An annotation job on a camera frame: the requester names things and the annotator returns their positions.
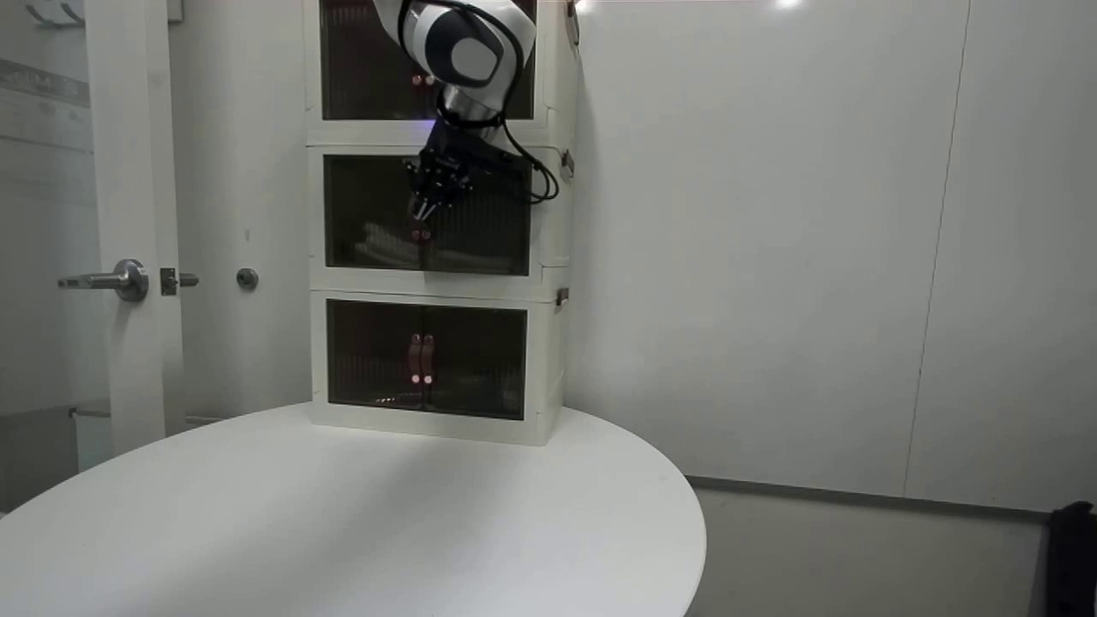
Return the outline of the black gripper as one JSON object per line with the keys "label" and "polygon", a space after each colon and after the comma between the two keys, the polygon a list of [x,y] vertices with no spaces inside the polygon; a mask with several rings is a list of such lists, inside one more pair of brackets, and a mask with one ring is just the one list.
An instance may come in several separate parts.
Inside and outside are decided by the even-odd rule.
{"label": "black gripper", "polygon": [[501,151],[477,128],[438,115],[424,147],[409,160],[413,221],[461,203],[496,160]]}

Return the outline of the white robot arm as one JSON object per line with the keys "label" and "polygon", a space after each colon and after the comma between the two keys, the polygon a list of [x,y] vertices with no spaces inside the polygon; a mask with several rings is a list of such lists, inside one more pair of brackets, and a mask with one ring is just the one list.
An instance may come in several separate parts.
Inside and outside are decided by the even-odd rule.
{"label": "white robot arm", "polygon": [[492,133],[533,50],[516,0],[371,0],[382,35],[438,84],[433,133],[409,165],[413,221],[433,221],[516,160]]}

